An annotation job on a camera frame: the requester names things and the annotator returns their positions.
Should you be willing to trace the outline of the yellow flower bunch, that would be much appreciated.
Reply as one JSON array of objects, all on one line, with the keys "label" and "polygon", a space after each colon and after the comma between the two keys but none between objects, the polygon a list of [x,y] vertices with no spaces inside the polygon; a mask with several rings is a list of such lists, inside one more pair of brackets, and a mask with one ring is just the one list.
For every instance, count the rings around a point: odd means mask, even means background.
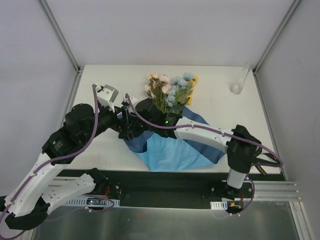
[{"label": "yellow flower bunch", "polygon": [[186,103],[187,105],[191,105],[192,103],[194,90],[198,82],[199,82],[199,77],[197,75],[194,75],[193,79],[188,82],[187,103]]}]

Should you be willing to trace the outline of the black ribbon gold lettering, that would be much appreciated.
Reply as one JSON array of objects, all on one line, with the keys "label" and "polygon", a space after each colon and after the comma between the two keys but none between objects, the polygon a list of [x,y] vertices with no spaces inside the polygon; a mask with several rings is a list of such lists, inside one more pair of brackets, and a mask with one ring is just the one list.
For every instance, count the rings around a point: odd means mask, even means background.
[{"label": "black ribbon gold lettering", "polygon": [[263,152],[261,147],[257,147],[253,157],[252,166],[255,167],[261,175],[267,176],[268,174],[263,167],[279,168],[281,166],[281,162],[273,154]]}]

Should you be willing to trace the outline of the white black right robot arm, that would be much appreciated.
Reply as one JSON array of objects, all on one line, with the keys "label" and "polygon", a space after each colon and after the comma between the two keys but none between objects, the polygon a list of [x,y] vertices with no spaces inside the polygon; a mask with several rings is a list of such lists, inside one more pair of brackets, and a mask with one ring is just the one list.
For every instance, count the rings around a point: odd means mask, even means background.
[{"label": "white black right robot arm", "polygon": [[227,155],[229,173],[223,187],[216,192],[223,198],[233,200],[243,191],[243,183],[255,159],[261,142],[246,127],[217,128],[203,124],[176,113],[163,114],[150,99],[133,104],[126,97],[134,117],[143,130],[149,130],[164,138],[188,140],[211,146]]}]

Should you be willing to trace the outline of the blue flower bunch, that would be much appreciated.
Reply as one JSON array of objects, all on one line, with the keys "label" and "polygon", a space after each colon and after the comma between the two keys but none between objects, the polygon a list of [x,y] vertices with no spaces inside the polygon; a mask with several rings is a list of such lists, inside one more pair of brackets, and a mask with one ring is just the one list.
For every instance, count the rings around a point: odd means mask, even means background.
[{"label": "blue flower bunch", "polygon": [[182,108],[187,105],[188,82],[193,79],[194,74],[185,72],[183,76],[176,76],[171,79],[172,88],[168,93],[168,112],[179,114]]}]

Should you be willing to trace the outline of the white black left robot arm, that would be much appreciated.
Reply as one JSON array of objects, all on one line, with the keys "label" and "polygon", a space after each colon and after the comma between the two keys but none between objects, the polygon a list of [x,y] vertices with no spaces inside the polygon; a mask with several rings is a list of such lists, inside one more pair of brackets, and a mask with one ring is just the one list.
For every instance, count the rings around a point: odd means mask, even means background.
[{"label": "white black left robot arm", "polygon": [[68,200],[82,194],[106,192],[109,183],[96,167],[57,190],[49,190],[52,180],[86,148],[95,137],[112,129],[124,129],[118,117],[130,112],[127,102],[112,110],[98,99],[92,107],[87,103],[75,105],[65,115],[63,126],[52,133],[42,147],[31,171],[10,195],[0,198],[1,219],[11,230],[28,231],[42,224],[48,215]]}]

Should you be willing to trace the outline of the blue wrapping paper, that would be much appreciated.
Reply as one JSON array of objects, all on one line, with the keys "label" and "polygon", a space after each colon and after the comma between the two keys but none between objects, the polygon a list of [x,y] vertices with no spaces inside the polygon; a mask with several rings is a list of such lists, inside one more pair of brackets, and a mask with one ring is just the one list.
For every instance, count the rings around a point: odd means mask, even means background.
[{"label": "blue wrapping paper", "polygon": [[177,172],[207,168],[225,155],[212,146],[193,140],[165,138],[145,131],[139,137],[124,141],[152,172]]}]

